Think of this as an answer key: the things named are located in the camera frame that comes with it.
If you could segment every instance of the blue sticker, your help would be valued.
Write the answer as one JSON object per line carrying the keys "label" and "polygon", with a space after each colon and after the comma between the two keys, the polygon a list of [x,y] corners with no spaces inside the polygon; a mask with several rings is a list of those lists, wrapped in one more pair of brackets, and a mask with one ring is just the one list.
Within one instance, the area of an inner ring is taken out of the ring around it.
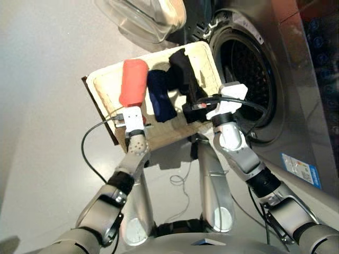
{"label": "blue sticker", "polygon": [[305,180],[319,189],[322,188],[318,171],[315,166],[309,165],[301,160],[297,160],[284,153],[281,153],[280,155],[286,171],[294,174],[295,176]]}
{"label": "blue sticker", "polygon": [[319,175],[318,175],[318,171],[316,169],[315,166],[313,165],[309,165],[309,169],[311,170],[311,175],[312,175],[312,179],[313,179],[313,185],[319,189],[322,188],[322,186],[320,185],[320,179],[319,179]]}

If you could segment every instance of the floor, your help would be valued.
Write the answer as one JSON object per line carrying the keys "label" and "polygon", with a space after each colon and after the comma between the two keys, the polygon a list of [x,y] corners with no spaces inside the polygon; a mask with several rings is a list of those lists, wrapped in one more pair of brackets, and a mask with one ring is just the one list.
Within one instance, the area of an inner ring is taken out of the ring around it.
{"label": "floor", "polygon": [[[146,53],[90,0],[0,2],[1,254],[36,253],[74,226],[102,185],[80,152],[83,134],[100,121],[81,77]],[[105,128],[88,137],[85,149],[106,178],[124,155]],[[185,175],[189,149],[185,141],[166,147],[145,170],[158,224],[186,206],[182,189],[172,186],[169,177]],[[229,179],[235,198],[259,220],[245,184],[234,173]],[[201,214],[197,161],[186,184],[190,205],[180,219]],[[264,242],[264,229],[237,206],[235,211],[232,234]],[[272,241],[282,248],[276,238]],[[101,253],[111,251],[109,247]],[[123,251],[120,245],[117,253]]]}

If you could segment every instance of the red towel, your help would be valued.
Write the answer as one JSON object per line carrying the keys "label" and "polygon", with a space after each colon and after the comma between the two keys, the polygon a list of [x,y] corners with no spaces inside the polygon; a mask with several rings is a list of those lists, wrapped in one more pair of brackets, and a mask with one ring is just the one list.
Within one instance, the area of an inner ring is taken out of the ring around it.
{"label": "red towel", "polygon": [[124,107],[141,106],[146,95],[147,64],[140,59],[125,60],[119,102]]}

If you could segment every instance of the washing machine door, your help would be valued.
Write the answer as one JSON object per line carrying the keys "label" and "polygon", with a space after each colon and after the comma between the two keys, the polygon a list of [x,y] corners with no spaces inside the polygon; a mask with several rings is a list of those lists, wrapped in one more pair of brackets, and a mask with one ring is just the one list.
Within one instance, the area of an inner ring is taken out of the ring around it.
{"label": "washing machine door", "polygon": [[160,43],[186,22],[182,0],[95,0],[99,9],[125,34]]}

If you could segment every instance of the wire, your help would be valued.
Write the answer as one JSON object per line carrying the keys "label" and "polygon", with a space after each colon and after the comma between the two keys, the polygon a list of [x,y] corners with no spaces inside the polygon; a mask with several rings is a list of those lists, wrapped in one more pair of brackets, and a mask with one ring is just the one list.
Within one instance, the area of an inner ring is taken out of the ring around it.
{"label": "wire", "polygon": [[119,237],[120,237],[120,231],[119,230],[118,230],[118,233],[117,233],[117,235],[115,237],[117,238],[117,240],[115,241],[115,246],[114,246],[114,249],[112,251],[112,254],[114,254],[117,251],[117,248],[118,248]]}
{"label": "wire", "polygon": [[253,194],[252,194],[251,188],[249,188],[249,187],[248,187],[248,192],[249,192],[249,196],[251,197],[251,200],[252,200],[252,202],[253,202],[253,205],[254,205],[256,211],[258,212],[258,214],[260,215],[260,217],[265,221],[264,216],[263,216],[262,213],[260,212],[259,207],[257,206],[256,202],[254,201],[254,198],[253,198]]}
{"label": "wire", "polygon": [[213,95],[211,97],[201,98],[201,99],[199,99],[197,101],[197,103],[215,104],[215,103],[219,103],[220,101],[241,103],[243,105],[252,107],[252,108],[254,108],[257,111],[262,112],[261,117],[245,133],[245,137],[250,135],[250,133],[253,131],[253,129],[255,127],[257,127],[258,124],[261,123],[266,118],[266,116],[267,116],[267,110],[263,106],[261,106],[259,104],[256,104],[254,102],[248,102],[248,101],[244,101],[242,99],[237,99],[237,98],[232,98],[232,97],[221,97],[221,96]]}
{"label": "wire", "polygon": [[[253,194],[252,194],[252,191],[251,189],[248,187],[248,192],[249,192],[249,196],[251,197],[251,200],[253,202],[253,205],[256,209],[256,211],[258,212],[258,214],[260,215],[260,217],[264,220],[265,222],[265,230],[266,230],[266,241],[267,241],[267,244],[269,244],[270,242],[270,236],[267,236],[269,234],[269,230],[268,230],[268,226],[272,227],[272,225],[268,222],[266,216],[265,216],[265,210],[263,210],[263,207],[262,207],[262,211],[263,211],[263,214],[260,212],[256,202],[254,201],[254,198],[253,198]],[[278,236],[278,239],[279,241],[282,243],[282,245],[285,247],[285,249],[290,252],[289,248],[287,247],[287,245],[281,240],[281,238]]]}
{"label": "wire", "polygon": [[[120,110],[120,109],[122,109],[122,108],[123,108],[123,107],[117,108],[117,109],[114,110],[111,114],[115,113],[116,111],[118,111],[118,110]],[[114,119],[114,117],[115,117],[115,116],[110,117],[110,118],[106,119],[105,121],[100,122],[100,123],[94,125],[93,127],[91,127],[91,128],[85,133],[85,135],[83,136],[83,139],[82,139],[82,141],[81,141],[81,154],[82,154],[82,156],[83,156],[83,158],[84,158],[84,161],[85,161],[86,164],[89,166],[89,168],[90,168],[94,173],[96,173],[96,175],[99,176],[100,179],[101,179],[105,184],[107,184],[106,179],[105,179],[105,178],[104,178],[104,177],[103,177],[103,176],[102,176],[102,175],[101,175],[101,174],[100,174],[100,173],[92,166],[92,164],[91,164],[91,163],[89,162],[89,160],[87,159],[86,154],[85,154],[84,144],[85,144],[85,140],[86,140],[86,137],[88,136],[88,134],[90,134],[94,129],[98,128],[98,127],[101,126],[102,124],[105,124],[105,123],[107,123],[108,121]]]}
{"label": "wire", "polygon": [[184,177],[179,176],[179,175],[173,175],[173,176],[171,176],[171,177],[169,178],[169,179],[170,179],[169,182],[170,182],[172,185],[174,185],[174,186],[182,186],[182,191],[183,191],[184,195],[187,197],[187,204],[186,204],[186,207],[185,207],[181,212],[179,212],[179,213],[177,213],[177,214],[174,214],[174,215],[172,215],[171,217],[169,217],[167,220],[165,220],[165,223],[168,223],[168,222],[170,222],[170,221],[172,221],[172,220],[174,220],[174,219],[179,218],[179,217],[180,217],[181,215],[183,215],[183,214],[187,211],[187,209],[189,208],[189,205],[190,205],[191,200],[190,200],[190,196],[189,196],[189,195],[187,194],[187,192],[186,192],[185,183],[186,183],[186,180],[187,180],[187,178],[188,178],[188,176],[189,176],[189,174],[190,174],[191,166],[192,166],[192,162],[190,162],[189,169],[188,169],[188,171],[187,171],[187,173],[186,173],[186,175],[185,175]]}
{"label": "wire", "polygon": [[[238,201],[233,197],[233,195],[232,195],[232,199],[233,199],[234,203],[239,207],[239,209],[242,210],[249,218],[251,218],[253,221],[255,221],[259,226],[265,228],[265,225],[264,225],[264,224],[262,224],[261,222],[259,222],[256,218],[254,218],[254,217],[251,216],[248,212],[245,211],[245,209],[238,203]],[[289,250],[289,248],[287,247],[287,245],[280,239],[280,237],[277,235],[276,232],[274,232],[274,231],[271,230],[271,229],[269,229],[269,232],[279,239],[279,241],[280,241],[281,244],[285,247],[285,249],[286,249],[287,252],[290,252],[290,250]]]}
{"label": "wire", "polygon": [[266,242],[268,245],[271,245],[271,238],[270,238],[270,232],[269,232],[269,223],[267,221],[267,218],[266,218],[266,213],[265,213],[265,209],[264,209],[264,206],[262,204],[260,204],[260,207],[261,207],[261,211],[263,212],[263,216],[265,218],[265,231],[266,231]]}

